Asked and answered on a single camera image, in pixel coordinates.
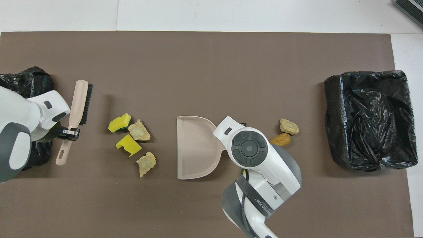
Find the brown mat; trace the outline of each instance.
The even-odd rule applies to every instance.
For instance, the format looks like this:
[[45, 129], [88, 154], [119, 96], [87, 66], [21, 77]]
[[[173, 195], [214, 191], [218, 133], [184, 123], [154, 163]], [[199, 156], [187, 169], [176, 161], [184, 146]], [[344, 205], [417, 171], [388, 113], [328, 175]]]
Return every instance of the brown mat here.
[[[31, 66], [50, 73], [69, 104], [76, 80], [92, 83], [93, 96], [66, 165], [52, 159], [0, 185], [4, 237], [245, 237], [220, 204], [240, 172], [226, 152], [209, 176], [176, 178], [180, 115], [216, 125], [230, 115], [268, 138], [281, 117], [299, 125], [286, 149], [303, 186], [267, 221], [279, 237], [413, 236], [406, 171], [343, 170], [324, 128], [323, 81], [345, 71], [393, 70], [389, 35], [2, 33], [0, 72]], [[125, 112], [152, 134], [130, 158], [114, 147], [124, 134], [107, 130]], [[146, 152], [157, 165], [140, 179], [135, 161]]]

